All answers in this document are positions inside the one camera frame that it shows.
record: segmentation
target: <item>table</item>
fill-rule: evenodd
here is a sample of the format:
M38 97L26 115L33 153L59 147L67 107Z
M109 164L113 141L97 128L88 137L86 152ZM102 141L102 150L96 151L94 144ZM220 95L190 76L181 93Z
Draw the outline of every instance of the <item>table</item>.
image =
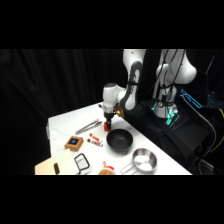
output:
M75 136L75 132L78 129L95 119L105 121L103 110L98 107L98 104L49 118L51 156L55 156L65 150L64 145L68 139L71 136ZM154 173L155 175L191 175L123 118L115 116L112 120L112 129L120 128L129 131L134 137L133 145L125 154L118 154L111 150L106 142L108 133L104 132L103 125L78 135L84 139L84 143L79 152L72 152L72 154L74 157L81 153L85 154L91 165L89 170L83 171L83 175L98 175L103 168L104 161L107 165L115 168L116 175L121 175L120 170L132 162L132 154L138 148L147 148L157 156L158 167ZM104 146L102 148L87 142L87 139L90 138L90 133L103 141Z

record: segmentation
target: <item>metal pot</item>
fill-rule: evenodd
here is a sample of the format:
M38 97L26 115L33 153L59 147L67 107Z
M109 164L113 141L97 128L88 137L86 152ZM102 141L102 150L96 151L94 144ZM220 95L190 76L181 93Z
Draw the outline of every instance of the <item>metal pot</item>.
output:
M133 165L133 166L123 173L125 168L129 167L130 165ZM154 153L152 153L148 149L144 149L144 148L137 149L133 153L133 162L125 166L121 170L121 173L122 175L124 175L134 168L136 169L136 171L132 173L132 175L134 175L138 171L144 174L153 174L155 169L157 168L157 157L155 156Z

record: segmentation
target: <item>frying pan handle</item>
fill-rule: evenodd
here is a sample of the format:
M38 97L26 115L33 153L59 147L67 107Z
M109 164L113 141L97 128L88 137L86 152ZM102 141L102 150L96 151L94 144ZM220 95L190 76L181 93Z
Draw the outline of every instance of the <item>frying pan handle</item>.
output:
M133 165L133 166L132 166L130 169L128 169L126 172L123 173L123 170L125 170L125 168L129 167L130 165ZM134 168L136 169L136 171L132 174L132 175L134 175L135 173L138 172L138 168L134 165L133 162L130 163L130 164L128 164L127 166L125 166L125 167L121 170L121 174L124 175L124 174L128 173L130 170L133 170Z

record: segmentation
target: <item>wooden cutting board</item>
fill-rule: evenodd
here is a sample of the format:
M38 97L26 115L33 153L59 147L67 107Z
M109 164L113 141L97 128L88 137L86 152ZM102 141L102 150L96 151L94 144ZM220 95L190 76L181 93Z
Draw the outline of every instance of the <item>wooden cutting board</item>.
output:
M79 174L79 168L69 149L35 166L35 175Z

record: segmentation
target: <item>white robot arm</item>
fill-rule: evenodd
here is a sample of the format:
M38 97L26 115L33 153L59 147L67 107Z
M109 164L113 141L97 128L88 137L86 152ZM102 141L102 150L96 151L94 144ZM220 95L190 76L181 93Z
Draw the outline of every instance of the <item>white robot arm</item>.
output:
M197 71L190 64L185 49L163 49L163 55L166 55L166 64L157 69L160 91L153 110L157 117L169 119L172 118L170 113L174 116L178 112L174 104L177 94L174 84L189 84Z
M111 119L117 104L125 110L132 110L137 104L137 93L142 76L146 49L125 49L123 62L128 72L126 89L115 83L109 83L103 90L103 110L107 119L107 130L111 129Z
M142 76L143 61L146 49L125 49L123 62L128 72L126 89L115 83L109 83L103 90L103 110L107 119L107 130L111 129L111 119L114 117L114 108L120 104L124 111L132 110L137 104L137 93ZM154 113L160 118L170 117L177 113L174 104L177 90L174 83L188 84L194 80L197 71L188 61L185 49L163 49L165 65L157 69L157 84L160 86L158 101L153 108Z

